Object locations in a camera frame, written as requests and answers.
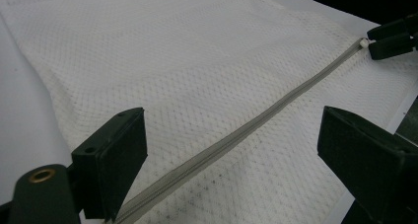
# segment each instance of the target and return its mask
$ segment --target white table surface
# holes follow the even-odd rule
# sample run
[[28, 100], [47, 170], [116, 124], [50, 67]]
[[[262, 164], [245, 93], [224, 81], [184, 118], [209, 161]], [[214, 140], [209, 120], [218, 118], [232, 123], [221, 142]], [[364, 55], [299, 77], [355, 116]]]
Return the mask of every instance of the white table surface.
[[[365, 37], [377, 24], [312, 0], [275, 0], [288, 9], [321, 13], [349, 33]], [[388, 130], [394, 132], [418, 95], [418, 84], [402, 102]], [[70, 150], [55, 119], [49, 94], [20, 53], [0, 18], [0, 204], [10, 201], [17, 179], [47, 164], [71, 164]], [[353, 201], [347, 192], [325, 223], [342, 220]]]

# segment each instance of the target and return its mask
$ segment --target white fabric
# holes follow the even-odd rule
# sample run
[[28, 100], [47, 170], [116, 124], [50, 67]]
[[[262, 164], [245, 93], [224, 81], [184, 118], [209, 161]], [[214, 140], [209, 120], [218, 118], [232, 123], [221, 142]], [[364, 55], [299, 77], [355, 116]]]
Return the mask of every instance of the white fabric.
[[[114, 114], [145, 109], [149, 157], [126, 201], [259, 115], [357, 39], [318, 14], [271, 0], [0, 0], [0, 10], [50, 92], [71, 149]], [[361, 58], [329, 76], [330, 88], [302, 96], [303, 107], [276, 115], [142, 220], [269, 222], [253, 219], [261, 215], [299, 223], [304, 220], [296, 216], [307, 213], [309, 223], [321, 222], [343, 189], [314, 151], [322, 104], [384, 125], [416, 79], [403, 61], [383, 68]], [[274, 147], [280, 155], [269, 152]], [[282, 171], [263, 173], [272, 166]], [[196, 192], [211, 185], [224, 189]], [[231, 192], [235, 187], [240, 195]], [[286, 195], [271, 192], [279, 187]], [[259, 202], [263, 193], [273, 206]], [[198, 194], [212, 209], [190, 203]], [[256, 208], [252, 202], [259, 202]]]

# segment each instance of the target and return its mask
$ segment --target clamp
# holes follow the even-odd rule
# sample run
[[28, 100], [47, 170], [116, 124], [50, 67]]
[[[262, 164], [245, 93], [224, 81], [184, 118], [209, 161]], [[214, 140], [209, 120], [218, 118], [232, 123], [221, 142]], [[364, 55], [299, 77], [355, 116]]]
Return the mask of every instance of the clamp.
[[367, 32], [373, 42], [369, 51], [374, 60], [394, 57], [418, 49], [418, 13]]
[[120, 112], [72, 153], [68, 168], [46, 165], [23, 175], [0, 223], [80, 223], [114, 219], [147, 158], [144, 110]]
[[343, 224], [416, 223], [417, 146], [354, 113], [325, 107], [317, 152], [356, 198]]

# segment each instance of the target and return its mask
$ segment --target zipper tape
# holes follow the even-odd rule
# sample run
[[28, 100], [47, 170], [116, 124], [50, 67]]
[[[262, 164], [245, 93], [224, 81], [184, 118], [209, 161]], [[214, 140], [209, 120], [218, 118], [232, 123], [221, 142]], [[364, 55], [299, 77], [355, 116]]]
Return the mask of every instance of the zipper tape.
[[199, 172], [231, 151], [235, 146], [237, 146], [250, 134], [257, 130], [261, 125], [272, 118], [276, 113], [283, 110], [301, 94], [328, 76], [345, 60], [353, 56], [363, 47], [367, 47], [367, 42], [368, 41], [365, 38], [358, 39], [328, 66], [314, 75], [311, 79], [289, 92], [265, 112], [261, 113], [259, 116], [255, 117], [219, 142], [206, 148], [179, 167], [168, 172], [162, 178], [147, 187], [145, 190], [143, 190], [141, 193], [139, 193], [137, 196], [122, 206], [114, 223], [133, 223], [141, 218], [152, 207], [154, 207], [176, 189], [181, 187], [183, 184], [188, 182]]

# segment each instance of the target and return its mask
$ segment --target dark background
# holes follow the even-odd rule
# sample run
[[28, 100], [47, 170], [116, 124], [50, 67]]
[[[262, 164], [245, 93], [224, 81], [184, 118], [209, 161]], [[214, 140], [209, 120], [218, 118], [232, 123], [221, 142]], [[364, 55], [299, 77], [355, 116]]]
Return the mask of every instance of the dark background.
[[314, 1], [378, 24], [385, 24], [418, 12], [418, 0]]

